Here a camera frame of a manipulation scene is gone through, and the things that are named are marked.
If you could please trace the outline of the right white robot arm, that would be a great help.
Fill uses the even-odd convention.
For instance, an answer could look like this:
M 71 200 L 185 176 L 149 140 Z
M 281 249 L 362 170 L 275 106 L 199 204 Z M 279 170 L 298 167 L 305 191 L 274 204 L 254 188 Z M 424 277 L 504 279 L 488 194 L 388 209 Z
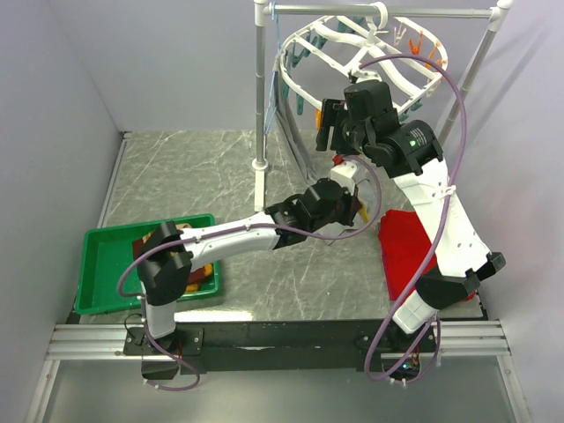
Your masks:
M 401 123 L 387 83 L 357 82 L 346 87 L 343 99 L 324 99 L 317 126 L 317 150 L 362 153 L 385 170 L 435 247 L 437 264 L 417 272 L 386 332 L 390 347 L 405 352 L 432 315 L 469 296 L 505 266 L 505 257 L 475 232 L 432 128 L 421 120 Z

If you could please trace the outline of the white clip sock hanger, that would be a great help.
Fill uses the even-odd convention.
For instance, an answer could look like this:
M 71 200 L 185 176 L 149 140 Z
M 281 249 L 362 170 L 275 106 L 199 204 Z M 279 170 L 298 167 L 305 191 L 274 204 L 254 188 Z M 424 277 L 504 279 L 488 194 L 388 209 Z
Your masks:
M 307 58 L 316 58 L 339 75 L 348 78 L 351 70 L 377 71 L 392 91 L 393 106 L 403 122 L 411 112 L 422 107 L 443 81 L 440 72 L 428 63 L 413 59 L 382 61 L 371 68 L 360 66 L 370 59 L 399 55 L 403 52 L 422 54 L 446 70 L 447 49 L 439 38 L 420 24 L 406 17 L 393 18 L 386 28 L 372 18 L 322 16 L 291 33 L 282 43 L 283 96 L 296 98 L 296 112 L 303 114 L 309 104 L 322 109 L 322 96 L 313 94 L 298 82 L 293 71 Z

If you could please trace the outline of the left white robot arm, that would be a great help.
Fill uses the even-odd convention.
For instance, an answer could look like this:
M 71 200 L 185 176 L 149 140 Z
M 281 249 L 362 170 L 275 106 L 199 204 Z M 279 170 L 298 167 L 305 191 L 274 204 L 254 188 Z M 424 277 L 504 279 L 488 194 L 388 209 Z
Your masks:
M 322 178 L 302 194 L 233 222 L 179 229 L 172 220 L 160 224 L 120 277 L 123 283 L 137 273 L 145 343 L 157 354 L 179 343 L 174 321 L 175 303 L 192 272 L 208 263 L 239 254 L 282 249 L 317 237 L 323 227 L 352 226 L 361 208 L 353 182 Z

